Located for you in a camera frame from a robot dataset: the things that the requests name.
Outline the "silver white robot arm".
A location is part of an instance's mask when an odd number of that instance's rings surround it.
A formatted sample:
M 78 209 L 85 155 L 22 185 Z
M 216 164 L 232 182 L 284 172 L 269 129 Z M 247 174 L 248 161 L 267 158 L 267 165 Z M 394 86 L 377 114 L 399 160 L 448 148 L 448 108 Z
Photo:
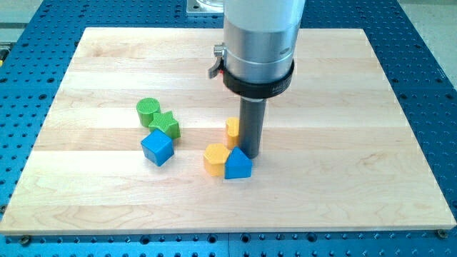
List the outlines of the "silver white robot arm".
M 226 87 L 244 98 L 284 92 L 305 0 L 225 0 L 224 39 L 215 45 L 209 78 L 223 74 Z

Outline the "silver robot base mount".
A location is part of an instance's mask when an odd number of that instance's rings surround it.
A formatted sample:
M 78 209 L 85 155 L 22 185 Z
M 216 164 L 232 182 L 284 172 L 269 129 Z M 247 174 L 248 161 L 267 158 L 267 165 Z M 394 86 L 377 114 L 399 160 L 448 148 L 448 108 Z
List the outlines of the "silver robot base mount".
M 188 15 L 222 15 L 224 13 L 223 0 L 187 0 L 186 13 Z

